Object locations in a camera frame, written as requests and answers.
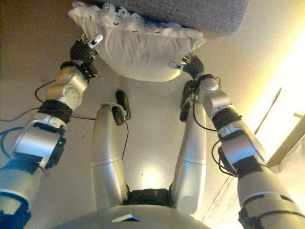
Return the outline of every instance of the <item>shoe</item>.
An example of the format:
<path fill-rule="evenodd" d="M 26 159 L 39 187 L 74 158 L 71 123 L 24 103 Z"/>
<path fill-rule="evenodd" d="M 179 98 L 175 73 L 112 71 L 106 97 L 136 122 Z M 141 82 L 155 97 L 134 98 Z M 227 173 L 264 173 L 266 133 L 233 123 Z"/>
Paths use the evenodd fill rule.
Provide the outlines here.
<path fill-rule="evenodd" d="M 125 120 L 129 120 L 132 117 L 132 114 L 129 109 L 129 101 L 126 93 L 122 90 L 119 90 L 115 93 L 116 102 L 123 107 L 123 109 L 127 112 L 125 116 Z"/>

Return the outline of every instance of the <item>pillow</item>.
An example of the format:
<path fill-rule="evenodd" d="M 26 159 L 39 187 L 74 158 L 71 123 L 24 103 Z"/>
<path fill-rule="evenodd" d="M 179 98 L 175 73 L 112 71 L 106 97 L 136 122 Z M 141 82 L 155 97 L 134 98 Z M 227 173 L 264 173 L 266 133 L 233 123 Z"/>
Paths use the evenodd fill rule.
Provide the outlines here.
<path fill-rule="evenodd" d="M 82 27 L 87 38 L 102 34 L 96 52 L 111 69 L 124 77 L 165 82 L 181 71 L 168 66 L 204 44 L 202 32 L 175 23 L 144 20 L 125 8 L 104 3 L 102 9 L 73 3 L 68 15 Z"/>

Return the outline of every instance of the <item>gray sofa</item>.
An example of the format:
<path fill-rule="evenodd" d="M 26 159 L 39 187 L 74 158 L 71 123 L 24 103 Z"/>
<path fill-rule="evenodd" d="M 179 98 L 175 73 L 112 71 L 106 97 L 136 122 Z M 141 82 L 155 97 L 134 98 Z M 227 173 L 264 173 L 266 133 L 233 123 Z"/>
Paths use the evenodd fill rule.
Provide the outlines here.
<path fill-rule="evenodd" d="M 204 32 L 215 39 L 235 32 L 243 20 L 249 0 L 84 0 L 101 6 L 109 2 L 123 6 L 152 21 L 175 22 Z"/>

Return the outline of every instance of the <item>wire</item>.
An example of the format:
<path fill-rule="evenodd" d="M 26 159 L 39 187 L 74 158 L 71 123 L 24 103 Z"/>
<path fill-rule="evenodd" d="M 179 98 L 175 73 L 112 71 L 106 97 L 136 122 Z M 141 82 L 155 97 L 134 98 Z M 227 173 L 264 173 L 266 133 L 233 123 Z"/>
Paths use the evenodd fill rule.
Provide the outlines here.
<path fill-rule="evenodd" d="M 95 120 L 95 118 L 83 118 L 83 117 L 76 117 L 71 115 L 71 118 L 79 118 L 79 119 L 85 119 L 85 120 Z"/>
<path fill-rule="evenodd" d="M 214 162 L 215 162 L 216 164 L 218 164 L 218 162 L 217 162 L 217 160 L 215 159 L 215 156 L 214 156 L 214 148 L 215 148 L 215 146 L 216 146 L 219 142 L 220 142 L 220 140 L 218 140 L 217 142 L 215 142 L 215 144 L 214 144 L 213 147 L 212 147 L 212 158 L 213 158 L 213 160 L 214 160 Z"/>
<path fill-rule="evenodd" d="M 123 154 L 122 154 L 122 161 L 123 161 L 123 158 L 124 158 L 125 149 L 126 149 L 127 140 L 128 140 L 128 135 L 129 135 L 129 128 L 128 128 L 127 122 L 126 121 L 124 121 L 124 122 L 125 122 L 126 127 L 127 127 L 127 136 L 126 136 L 125 146 L 124 146 L 124 150 L 123 150 Z"/>
<path fill-rule="evenodd" d="M 4 138 L 6 137 L 6 135 L 11 132 L 11 131 L 15 131 L 15 130 L 21 130 L 23 128 L 23 126 L 18 126 L 18 127 L 14 127 L 14 128 L 11 128 L 11 129 L 8 129 L 8 130 L 5 130 L 5 131 L 2 131 L 0 133 L 0 136 L 2 135 L 1 137 L 1 151 L 3 152 L 3 154 L 8 158 L 8 159 L 11 159 L 11 156 L 8 154 L 8 152 L 4 149 Z"/>
<path fill-rule="evenodd" d="M 218 158 L 218 161 L 215 159 L 215 156 L 214 156 L 214 148 L 215 148 L 215 146 L 216 146 L 219 142 L 220 142 L 220 140 L 218 140 L 217 142 L 215 142 L 215 144 L 214 144 L 213 147 L 212 147 L 212 152 L 211 152 L 212 158 L 213 158 L 214 162 L 218 165 L 218 168 L 219 168 L 219 170 L 220 170 L 222 173 L 227 174 L 227 175 L 230 175 L 230 176 L 233 176 L 233 177 L 236 177 L 234 174 L 229 173 L 228 170 L 227 170 L 224 166 L 221 165 L 220 158 Z"/>
<path fill-rule="evenodd" d="M 17 116 L 16 118 L 8 119 L 8 120 L 7 119 L 0 119 L 0 121 L 2 121 L 2 122 L 13 122 L 13 121 L 21 118 L 22 116 L 24 116 L 26 113 L 28 113 L 30 111 L 33 111 L 33 110 L 36 110 L 36 109 L 39 109 L 39 107 L 35 107 L 35 108 L 30 109 L 30 110 L 27 110 L 27 111 L 23 112 L 22 114 L 20 114 L 19 116 Z"/>
<path fill-rule="evenodd" d="M 37 89 L 35 90 L 35 97 L 36 97 L 36 99 L 38 99 L 40 102 L 43 103 L 43 101 L 38 97 L 37 92 L 38 92 L 41 88 L 43 88 L 43 87 L 45 87 L 45 86 L 51 84 L 52 82 L 55 82 L 55 80 L 52 80 L 52 81 L 50 81 L 50 82 L 47 82 L 47 83 L 41 85 L 39 88 L 37 88 Z"/>
<path fill-rule="evenodd" d="M 226 168 L 225 168 L 226 171 L 222 170 L 222 165 L 220 164 L 220 158 L 218 159 L 218 168 L 219 168 L 219 170 L 220 170 L 222 173 L 224 173 L 224 174 L 227 174 L 227 175 L 233 176 L 233 177 L 237 177 L 236 175 L 227 172 Z"/>
<path fill-rule="evenodd" d="M 209 131 L 213 131 L 213 132 L 216 132 L 217 130 L 214 130 L 214 129 L 210 129 L 210 128 L 207 128 L 207 127 L 204 127 L 202 126 L 196 119 L 196 116 L 195 116 L 195 99 L 196 99 L 196 94 L 198 93 L 198 90 L 199 88 L 197 88 L 197 90 L 195 91 L 194 93 L 194 100 L 193 100 L 193 117 L 194 117 L 194 120 L 195 122 L 197 123 L 197 125 L 199 125 L 201 128 L 205 129 L 205 130 L 209 130 Z"/>

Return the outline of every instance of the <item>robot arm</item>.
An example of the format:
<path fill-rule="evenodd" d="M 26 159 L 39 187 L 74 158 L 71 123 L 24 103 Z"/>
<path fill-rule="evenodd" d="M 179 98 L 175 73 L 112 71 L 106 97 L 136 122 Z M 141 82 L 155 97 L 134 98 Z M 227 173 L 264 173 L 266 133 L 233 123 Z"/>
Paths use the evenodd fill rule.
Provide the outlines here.
<path fill-rule="evenodd" d="M 91 42 L 83 35 L 71 48 L 71 61 L 61 72 L 38 112 L 19 133 L 9 161 L 0 171 L 0 226 L 22 228 L 32 207 L 45 169 L 55 166 L 63 152 L 63 134 L 72 112 L 81 105 L 90 78 L 97 76 L 92 50 L 102 40 Z"/>
<path fill-rule="evenodd" d="M 219 157 L 231 174 L 238 177 L 239 221 L 245 229 L 302 228 L 305 216 L 290 198 L 264 161 L 264 149 L 254 133 L 235 111 L 216 78 L 204 74 L 197 56 L 188 55 L 186 65 L 170 66 L 189 73 L 203 89 L 199 101 L 212 120 L 222 145 Z"/>

